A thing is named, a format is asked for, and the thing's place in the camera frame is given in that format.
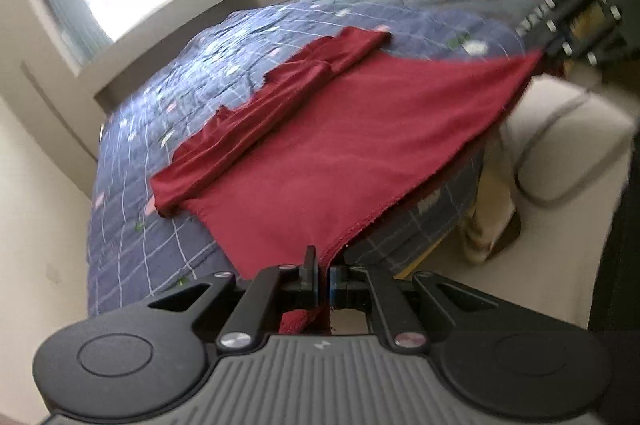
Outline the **dark red knit garment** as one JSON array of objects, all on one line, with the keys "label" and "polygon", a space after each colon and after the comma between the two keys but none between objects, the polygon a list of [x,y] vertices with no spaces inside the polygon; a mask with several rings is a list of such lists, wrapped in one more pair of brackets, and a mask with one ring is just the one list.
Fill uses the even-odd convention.
[{"label": "dark red knit garment", "polygon": [[541,54],[485,60],[391,55],[390,33],[346,27],[270,70],[274,110],[236,155],[186,141],[151,178],[158,215],[189,211],[243,278],[319,265],[396,206],[433,192],[506,118]]}]

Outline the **blue plaid floral quilt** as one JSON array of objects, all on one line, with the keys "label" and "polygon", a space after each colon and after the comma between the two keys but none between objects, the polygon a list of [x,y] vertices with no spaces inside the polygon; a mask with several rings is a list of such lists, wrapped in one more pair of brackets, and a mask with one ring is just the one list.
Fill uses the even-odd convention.
[{"label": "blue plaid floral quilt", "polygon": [[157,215],[151,178],[186,141],[232,156],[243,141],[257,141],[274,110],[262,99],[267,73],[348,26],[386,30],[390,54],[420,60],[523,50],[516,26],[493,18],[370,2],[283,0],[202,30],[103,126],[87,244],[90,315],[229,267],[198,218]]}]

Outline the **beige headboard cabinet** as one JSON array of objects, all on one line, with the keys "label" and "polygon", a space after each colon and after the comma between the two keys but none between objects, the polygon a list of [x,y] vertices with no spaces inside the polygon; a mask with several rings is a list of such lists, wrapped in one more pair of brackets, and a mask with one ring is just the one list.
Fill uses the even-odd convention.
[{"label": "beige headboard cabinet", "polygon": [[202,30],[227,14],[256,8],[258,0],[172,0],[104,50],[77,78],[110,114],[168,64]]}]

